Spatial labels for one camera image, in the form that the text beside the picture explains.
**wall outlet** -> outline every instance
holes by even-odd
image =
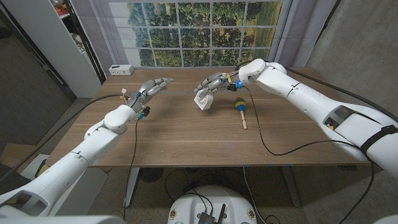
[[[131,75],[133,71],[132,65],[112,65],[109,68],[111,75]]]

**robot finger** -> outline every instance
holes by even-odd
[[[209,83],[210,83],[209,80],[208,80],[208,79],[205,79],[203,82],[201,82],[201,83],[198,85],[198,87],[196,87],[196,88],[193,90],[193,92],[196,93],[197,91],[199,91],[199,90],[201,90],[201,89],[207,87],[207,85],[208,85]]]

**table top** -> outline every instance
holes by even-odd
[[[296,68],[316,78],[313,68]],[[156,95],[146,106],[150,114],[137,127],[137,149],[134,167],[200,167],[200,166],[322,166],[360,164],[343,151],[325,142],[307,146],[284,156],[273,156],[262,145],[256,115],[246,89],[221,91],[214,95],[210,109],[201,111],[193,101],[193,89],[214,72],[227,68],[191,68],[170,70],[136,70],[131,76],[109,77],[95,98],[120,93],[122,88],[135,93],[147,80],[174,78],[168,89]],[[329,89],[296,74],[291,77],[339,100]],[[272,95],[257,85],[252,92],[261,124],[262,136],[274,153],[283,153],[303,144],[324,140],[318,126],[286,99]],[[234,107],[236,97],[246,101],[244,114],[248,129],[243,129],[241,115]],[[117,97],[97,101],[87,107],[74,122],[47,159],[52,165],[82,142],[86,130],[124,101]],[[98,167],[130,166],[134,154],[135,122],[127,125],[117,146],[96,163]]]

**cable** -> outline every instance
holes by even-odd
[[[355,205],[351,208],[351,210],[347,213],[347,215],[339,222],[339,224],[342,224],[348,218],[348,216],[354,211],[354,209],[362,202],[362,200],[365,198],[365,196],[368,194],[369,190],[372,187],[373,180],[374,180],[374,173],[376,171],[375,171],[375,168],[374,168],[374,162],[372,160],[370,160],[370,159],[369,159],[369,161],[371,163],[371,168],[372,168],[371,181],[369,182],[369,185],[366,188],[365,192],[363,193],[362,197],[355,203]]]
[[[297,75],[300,75],[300,76],[302,76],[302,77],[305,77],[305,78],[307,78],[307,79],[310,79],[310,80],[312,80],[312,81],[315,81],[315,82],[317,82],[317,83],[320,83],[320,84],[322,84],[322,85],[325,85],[325,86],[327,86],[327,87],[330,87],[330,88],[332,88],[332,89],[334,89],[334,90],[337,90],[337,91],[340,91],[340,92],[342,92],[342,93],[345,93],[345,94],[347,94],[347,95],[349,95],[349,96],[352,96],[352,97],[354,97],[354,98],[356,98],[356,99],[358,99],[358,100],[361,100],[362,102],[365,102],[365,103],[367,103],[367,104],[373,106],[375,109],[377,109],[377,110],[379,110],[380,112],[384,113],[385,115],[387,115],[388,117],[390,117],[391,119],[393,119],[395,122],[398,123],[398,118],[397,118],[395,115],[393,115],[392,113],[390,113],[388,110],[384,109],[382,106],[379,106],[379,105],[375,104],[374,102],[372,102],[372,101],[370,101],[370,100],[368,100],[368,99],[366,99],[366,98],[364,98],[364,97],[362,97],[362,96],[359,96],[359,95],[357,95],[357,94],[355,94],[355,93],[352,93],[352,92],[350,92],[350,91],[348,91],[348,90],[345,90],[345,89],[342,89],[342,88],[340,88],[340,87],[334,86],[334,85],[332,85],[332,84],[330,84],[330,83],[321,81],[321,80],[319,80],[319,79],[317,79],[317,78],[313,78],[313,77],[311,77],[311,76],[309,76],[309,75],[306,75],[306,74],[304,74],[304,73],[298,72],[298,71],[293,70],[293,69],[291,69],[291,68],[286,68],[286,67],[285,67],[285,69],[288,70],[288,71],[290,71],[290,72],[296,73]]]
[[[94,102],[97,102],[98,100],[102,100],[108,97],[113,97],[113,96],[121,96],[122,94],[110,94],[110,95],[105,95],[101,96],[95,100],[90,101],[86,105],[84,105],[80,110],[78,110],[76,113],[74,113],[72,116],[69,117],[57,130],[55,130],[46,140],[44,140],[43,143],[38,145],[35,150],[29,153],[23,160],[21,160],[17,165],[15,165],[10,171],[7,172],[4,176],[1,177],[0,182],[2,182],[6,177],[8,177],[11,173],[13,173],[15,170],[17,170],[23,163],[25,163],[30,157],[32,157],[37,151],[39,151],[45,143],[47,143],[52,137],[55,136],[57,132],[59,132],[69,121],[71,121],[76,115],[78,115],[81,111],[83,111],[87,106],[91,105]]]
[[[251,201],[253,202],[253,206],[254,206],[254,209],[256,210],[256,213],[259,215],[259,218],[263,222],[263,224],[267,224],[266,221],[264,221],[264,219],[261,217],[261,215],[259,213],[259,210],[257,210],[257,206],[256,206],[256,203],[254,202],[253,195],[251,193],[248,181],[246,180],[246,172],[244,171],[244,167],[243,167],[243,177],[244,177],[244,182],[246,183],[246,186],[248,187],[248,190],[249,190],[249,193],[250,193],[250,197],[251,197]]]
[[[280,221],[279,221],[278,217],[276,217],[275,215],[269,215],[269,216],[267,216],[266,221],[267,221],[267,219],[270,218],[270,217],[276,218],[276,220],[278,220],[278,224],[280,224]]]
[[[137,119],[137,122],[136,122],[136,143],[135,143],[135,146],[134,146],[134,154],[132,155],[131,165],[130,165],[130,168],[129,168],[129,172],[128,172],[128,175],[127,175],[127,181],[126,181],[126,196],[127,196],[127,187],[129,185],[129,179],[130,179],[130,174],[131,174],[132,163],[134,162],[134,158],[136,157],[136,151],[137,151],[137,126],[138,126],[138,121],[139,120]],[[126,220],[126,205],[123,205],[123,209],[124,209],[123,219]]]
[[[169,174],[167,175],[167,177],[166,177],[165,180],[164,180],[164,189],[165,189],[165,191],[166,191],[166,193],[167,193],[167,196],[169,196],[169,198],[171,199],[171,201],[173,201],[173,203],[174,203],[175,200],[172,198],[172,196],[170,195],[169,191],[167,190],[166,183],[167,183],[167,179],[169,178],[169,176],[170,176],[171,174],[173,174],[174,172],[176,172],[176,171],[181,171],[181,172],[183,172],[184,175],[185,175],[185,179],[187,180],[187,184],[189,184],[187,173],[186,173],[184,170],[176,169],[176,170],[173,170],[171,173],[169,173]],[[192,189],[192,190],[199,196],[200,200],[201,200],[201,201],[203,202],[203,204],[205,205],[205,213],[207,214],[207,207],[206,207],[205,201],[202,199],[202,197],[198,194],[198,192],[197,192],[195,189]]]
[[[338,140],[322,140],[322,141],[315,141],[315,142],[310,142],[310,143],[304,144],[303,146],[297,147],[297,148],[295,148],[295,149],[293,149],[293,150],[290,150],[290,151],[288,151],[288,152],[281,153],[281,154],[276,154],[276,153],[271,152],[271,151],[268,149],[268,147],[266,146],[266,144],[265,144],[265,142],[264,142],[264,140],[263,140],[263,138],[262,138],[261,127],[260,127],[260,122],[259,122],[259,117],[258,117],[258,115],[257,115],[257,110],[256,110],[256,106],[255,106],[255,104],[254,104],[254,100],[253,100],[252,94],[251,94],[251,92],[250,92],[250,90],[249,90],[248,87],[246,87],[246,86],[244,86],[244,87],[248,90],[248,92],[249,92],[249,94],[250,94],[250,97],[251,97],[251,101],[252,101],[252,103],[253,103],[254,113],[256,114],[256,118],[257,118],[257,124],[258,124],[258,128],[259,128],[259,133],[260,133],[261,142],[262,142],[262,144],[264,145],[264,147],[267,149],[267,151],[270,152],[272,155],[274,155],[274,156],[283,156],[283,155],[292,153],[292,152],[294,152],[294,151],[296,151],[296,150],[299,150],[299,149],[301,149],[301,148],[303,148],[303,147],[306,147],[306,146],[309,146],[309,145],[312,145],[312,144],[316,144],[316,143],[321,143],[321,142],[338,142],[338,143],[346,144],[346,145],[355,147],[356,149],[359,149],[358,146],[355,146],[354,144],[351,144],[351,143],[348,143],[348,142],[344,142],[344,141],[338,141]],[[365,198],[365,196],[368,194],[370,188],[372,187],[373,180],[374,180],[374,162],[373,162],[372,160],[370,160],[370,158],[368,158],[368,160],[369,160],[369,162],[371,163],[371,168],[372,168],[371,181],[369,182],[369,185],[368,185],[368,187],[367,187],[365,193],[363,193],[362,197],[361,197],[361,198],[358,200],[358,202],[351,208],[351,210],[350,210],[350,211],[347,213],[347,215],[340,221],[340,223],[342,223],[344,220],[347,219],[347,217],[351,214],[351,212],[353,212],[353,210],[362,202],[363,198]]]
[[[211,201],[210,201],[208,198],[206,198],[206,197],[203,196],[203,195],[196,194],[196,193],[185,193],[185,194],[183,194],[183,195],[188,195],[188,194],[197,195],[197,196],[199,196],[199,197],[204,197],[207,201],[209,201],[210,206],[211,206],[210,216],[212,216],[212,214],[213,214],[213,204],[211,203]]]
[[[105,172],[105,174],[109,174],[109,172],[112,171],[113,168],[110,168],[108,171]]]
[[[122,215],[122,217],[123,217],[123,219],[124,219],[123,212],[121,212],[121,211],[119,211],[119,210],[115,210],[115,211],[113,211],[113,212],[110,212],[108,215],[112,215],[112,213],[114,213],[114,212],[120,212],[120,214]]]
[[[165,180],[164,180],[164,189],[165,189],[167,195],[169,196],[169,199],[171,199],[171,201],[172,201],[173,203],[174,203],[175,200],[172,198],[172,196],[170,195],[169,191],[167,190],[166,183],[167,183],[167,179],[169,178],[169,176],[172,175],[172,174],[173,174],[174,172],[176,172],[176,171],[181,171],[181,172],[183,172],[183,173],[185,174],[185,178],[186,178],[186,180],[187,180],[187,184],[189,184],[188,176],[187,176],[187,174],[184,172],[184,170],[176,169],[176,170],[173,170],[171,173],[169,173],[169,174],[167,175],[167,177],[166,177]]]

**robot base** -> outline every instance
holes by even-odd
[[[213,204],[213,214],[215,222],[218,222],[221,208],[225,204],[224,219],[221,224],[256,224],[256,215],[251,204],[235,191],[221,186],[202,186],[195,189],[198,194],[208,198]],[[202,198],[206,203],[207,214],[211,212],[209,201]],[[199,223],[200,214],[205,212],[205,205],[197,195],[183,195],[172,205],[168,224],[189,224]]]

